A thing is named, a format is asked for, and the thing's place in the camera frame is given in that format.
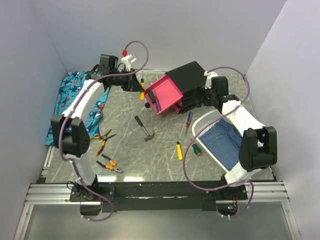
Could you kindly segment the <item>yellow handle screwdriver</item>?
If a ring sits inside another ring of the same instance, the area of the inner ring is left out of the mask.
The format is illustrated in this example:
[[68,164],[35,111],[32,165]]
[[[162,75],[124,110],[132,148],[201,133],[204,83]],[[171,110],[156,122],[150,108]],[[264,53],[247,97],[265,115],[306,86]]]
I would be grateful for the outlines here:
[[182,152],[181,144],[179,141],[179,135],[177,134],[176,136],[177,136],[177,141],[176,141],[177,155],[178,155],[178,159],[180,161],[182,161],[183,160],[183,152]]
[[140,94],[139,94],[139,99],[140,99],[141,101],[143,101],[144,98],[145,98],[145,95],[144,95],[144,86],[145,86],[145,83],[144,83],[144,70],[141,71],[140,85],[141,85],[141,87],[142,87],[142,91],[141,91]]

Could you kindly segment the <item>green handle screwdriver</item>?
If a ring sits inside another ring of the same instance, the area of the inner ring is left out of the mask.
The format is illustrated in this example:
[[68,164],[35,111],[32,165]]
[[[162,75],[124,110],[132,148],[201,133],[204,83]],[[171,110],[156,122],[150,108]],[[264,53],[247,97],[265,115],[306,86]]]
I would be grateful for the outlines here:
[[148,96],[149,96],[151,102],[152,102],[153,104],[155,104],[155,103],[156,103],[156,98],[155,98],[154,92],[153,92],[151,89],[149,89],[149,90],[147,91],[147,93],[148,93]]

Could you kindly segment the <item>pink top drawer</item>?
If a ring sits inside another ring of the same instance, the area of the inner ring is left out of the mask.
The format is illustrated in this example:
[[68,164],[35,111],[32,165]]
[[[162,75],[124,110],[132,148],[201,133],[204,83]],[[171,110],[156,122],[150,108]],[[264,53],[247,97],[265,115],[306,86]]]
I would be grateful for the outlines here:
[[[157,96],[161,106],[160,112],[157,112],[155,103],[151,102],[148,96],[148,90],[152,90],[154,95]],[[172,105],[174,105],[177,101],[182,100],[183,93],[180,91],[174,81],[167,74],[165,74],[162,78],[145,89],[144,97],[155,113],[160,115],[166,110],[172,108]]]

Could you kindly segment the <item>blue red screwdriver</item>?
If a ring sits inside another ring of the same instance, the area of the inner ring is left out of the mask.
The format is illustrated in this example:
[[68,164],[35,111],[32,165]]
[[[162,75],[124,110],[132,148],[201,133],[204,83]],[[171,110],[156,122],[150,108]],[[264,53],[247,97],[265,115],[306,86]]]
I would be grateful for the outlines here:
[[156,95],[154,95],[154,100],[155,100],[156,110],[159,113],[162,109],[161,109],[161,105],[160,105],[159,99],[158,99],[158,97]]

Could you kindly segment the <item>black drawer cabinet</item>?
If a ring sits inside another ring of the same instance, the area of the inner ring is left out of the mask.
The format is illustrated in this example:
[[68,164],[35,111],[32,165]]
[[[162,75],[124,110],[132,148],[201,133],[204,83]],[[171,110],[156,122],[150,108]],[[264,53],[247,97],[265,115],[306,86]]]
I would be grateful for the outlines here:
[[196,88],[204,87],[206,84],[204,72],[205,70],[198,62],[192,61],[165,73],[173,80],[183,94],[181,100],[182,107],[179,114],[184,114],[197,108],[195,93]]

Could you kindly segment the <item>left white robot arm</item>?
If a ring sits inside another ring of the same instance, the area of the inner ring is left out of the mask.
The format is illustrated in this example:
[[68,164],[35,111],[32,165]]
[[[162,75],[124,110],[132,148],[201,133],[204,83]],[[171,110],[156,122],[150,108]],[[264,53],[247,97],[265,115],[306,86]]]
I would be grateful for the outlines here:
[[62,113],[51,118],[53,143],[61,158],[70,162],[76,173],[76,181],[82,185],[81,194],[86,200],[94,201],[100,194],[97,176],[88,158],[90,136],[85,127],[89,113],[111,86],[120,86],[126,92],[142,92],[137,71],[131,67],[136,56],[123,52],[120,60],[123,70],[112,69],[110,55],[102,54],[100,63],[87,75],[83,87],[71,105]]

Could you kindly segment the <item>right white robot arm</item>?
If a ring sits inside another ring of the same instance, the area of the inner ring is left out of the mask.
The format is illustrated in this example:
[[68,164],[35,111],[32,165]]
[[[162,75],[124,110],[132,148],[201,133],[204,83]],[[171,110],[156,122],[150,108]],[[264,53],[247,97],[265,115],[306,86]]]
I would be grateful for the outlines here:
[[204,92],[204,103],[215,109],[198,119],[192,132],[226,171],[218,189],[228,200],[236,194],[236,187],[277,163],[277,131],[259,122],[236,95],[229,93],[225,76],[206,74]]

